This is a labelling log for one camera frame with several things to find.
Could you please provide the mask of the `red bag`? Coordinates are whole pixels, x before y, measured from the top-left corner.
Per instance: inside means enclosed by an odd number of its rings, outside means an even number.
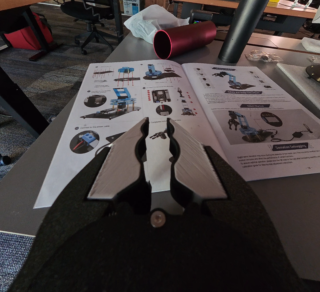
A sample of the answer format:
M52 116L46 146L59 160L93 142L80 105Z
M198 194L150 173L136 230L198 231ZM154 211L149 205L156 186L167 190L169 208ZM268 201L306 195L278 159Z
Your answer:
M45 16L35 12L33 12L33 15L38 26L42 30L47 43L52 43L52 31ZM41 50L41 45L34 35L31 27L27 25L25 18L21 16L17 22L17 26L14 26L14 29L17 29L16 31L3 34L11 43L12 47L18 49Z

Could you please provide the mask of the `white foam sheet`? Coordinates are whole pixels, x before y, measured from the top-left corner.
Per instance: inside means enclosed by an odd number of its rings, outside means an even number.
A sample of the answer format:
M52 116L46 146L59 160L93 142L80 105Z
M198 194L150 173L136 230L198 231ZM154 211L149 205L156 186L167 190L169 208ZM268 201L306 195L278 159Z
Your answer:
M303 94L319 109L320 82L308 78L305 67L278 63L277 66L303 92Z

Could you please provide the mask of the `open instruction manual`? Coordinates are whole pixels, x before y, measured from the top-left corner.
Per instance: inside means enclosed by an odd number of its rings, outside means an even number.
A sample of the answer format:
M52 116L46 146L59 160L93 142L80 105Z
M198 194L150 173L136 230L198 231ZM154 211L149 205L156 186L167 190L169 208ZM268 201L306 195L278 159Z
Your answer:
M167 118L246 181L319 173L319 119L257 67L98 63L86 72L34 208L51 206L99 151L144 117L152 192L169 190Z

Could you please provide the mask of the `grey desk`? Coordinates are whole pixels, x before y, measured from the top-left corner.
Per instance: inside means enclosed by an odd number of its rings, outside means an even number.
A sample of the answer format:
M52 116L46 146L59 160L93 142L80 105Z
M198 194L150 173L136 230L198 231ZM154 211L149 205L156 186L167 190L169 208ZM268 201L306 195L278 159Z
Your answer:
M231 65L218 59L222 42L182 54L173 61ZM306 68L307 54L266 49L281 56L285 64ZM154 48L131 33L118 45L106 62L157 59ZM252 62L269 78L319 118L319 110L290 81L275 63ZM1 180L1 225L3 231L35 235L49 208L33 209L75 97L57 119L40 135L8 174ZM319 281L319 174L291 176L248 182L267 210L286 254L304 279ZM152 208L162 207L172 214L182 212L170 191L152 194Z

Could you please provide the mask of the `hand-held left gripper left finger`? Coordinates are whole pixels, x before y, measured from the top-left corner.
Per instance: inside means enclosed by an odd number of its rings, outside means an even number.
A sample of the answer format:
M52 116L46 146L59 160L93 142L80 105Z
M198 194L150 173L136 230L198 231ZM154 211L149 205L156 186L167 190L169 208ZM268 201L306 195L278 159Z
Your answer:
M146 117L112 143L88 199L108 200L114 206L128 202L136 214L150 212L151 186L142 162L148 130Z

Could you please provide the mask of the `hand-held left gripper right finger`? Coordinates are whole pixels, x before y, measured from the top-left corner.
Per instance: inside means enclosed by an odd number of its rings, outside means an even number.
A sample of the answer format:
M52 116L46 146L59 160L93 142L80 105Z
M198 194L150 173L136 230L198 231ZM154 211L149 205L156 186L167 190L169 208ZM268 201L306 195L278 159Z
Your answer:
M169 150L173 156L170 193L174 200L187 208L192 203L227 199L204 145L173 119L167 119Z

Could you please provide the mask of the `red metal tube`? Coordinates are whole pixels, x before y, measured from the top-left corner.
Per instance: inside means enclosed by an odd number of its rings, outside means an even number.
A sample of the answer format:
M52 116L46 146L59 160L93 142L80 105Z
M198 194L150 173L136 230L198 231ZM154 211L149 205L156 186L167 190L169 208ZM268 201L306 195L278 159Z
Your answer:
M216 26L212 21L159 30L154 36L154 51L160 59L168 59L208 45L215 36Z

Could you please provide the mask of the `black office chair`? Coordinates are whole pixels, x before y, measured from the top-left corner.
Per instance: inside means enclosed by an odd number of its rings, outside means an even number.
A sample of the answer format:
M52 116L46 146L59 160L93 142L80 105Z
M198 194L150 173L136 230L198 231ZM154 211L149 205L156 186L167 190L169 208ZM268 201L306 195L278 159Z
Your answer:
M114 50L112 45L105 39L111 38L116 40L117 37L102 31L97 30L96 24L100 24L104 26L102 23L103 19L112 20L114 19L114 12L110 7L96 7L87 5L83 0L79 1L68 1L61 4L61 10L63 13L75 17L78 20L82 20L86 22L87 32L84 34L80 34L74 37L75 44L79 45L80 38L86 37L86 40L81 45L81 53L86 55L87 52L84 47L90 43L93 39L96 40L97 43L101 41L103 44L106 44L110 47L111 51Z

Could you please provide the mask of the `white plastic bag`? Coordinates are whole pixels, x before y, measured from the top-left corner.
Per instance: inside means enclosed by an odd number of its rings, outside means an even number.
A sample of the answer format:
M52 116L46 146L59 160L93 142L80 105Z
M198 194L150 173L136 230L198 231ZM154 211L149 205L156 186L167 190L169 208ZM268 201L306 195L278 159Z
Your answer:
M189 24L189 18L179 19L159 5L151 5L133 15L124 25L137 38L153 44L154 35L158 30L174 28Z

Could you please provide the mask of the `white bubble wrap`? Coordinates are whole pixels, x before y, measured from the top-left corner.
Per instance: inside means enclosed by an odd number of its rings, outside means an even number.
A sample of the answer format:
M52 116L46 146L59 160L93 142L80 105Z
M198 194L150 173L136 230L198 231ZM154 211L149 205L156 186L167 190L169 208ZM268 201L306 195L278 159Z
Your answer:
M313 38L302 38L301 44L304 47L305 50L320 54L320 40L319 39L313 39Z

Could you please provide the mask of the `dark grey pole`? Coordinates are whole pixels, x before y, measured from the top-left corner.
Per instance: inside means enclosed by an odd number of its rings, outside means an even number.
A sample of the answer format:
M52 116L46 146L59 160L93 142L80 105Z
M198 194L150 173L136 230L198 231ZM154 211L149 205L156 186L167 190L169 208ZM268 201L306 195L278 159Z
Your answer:
M269 0L240 0L218 58L237 63Z

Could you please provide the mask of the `black power station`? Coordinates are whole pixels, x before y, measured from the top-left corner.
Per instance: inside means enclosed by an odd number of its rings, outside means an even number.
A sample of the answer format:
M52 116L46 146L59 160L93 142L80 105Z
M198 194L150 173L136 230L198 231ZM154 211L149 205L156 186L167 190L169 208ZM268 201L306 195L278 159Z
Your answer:
M205 10L192 9L190 12L189 24L212 21L214 13Z

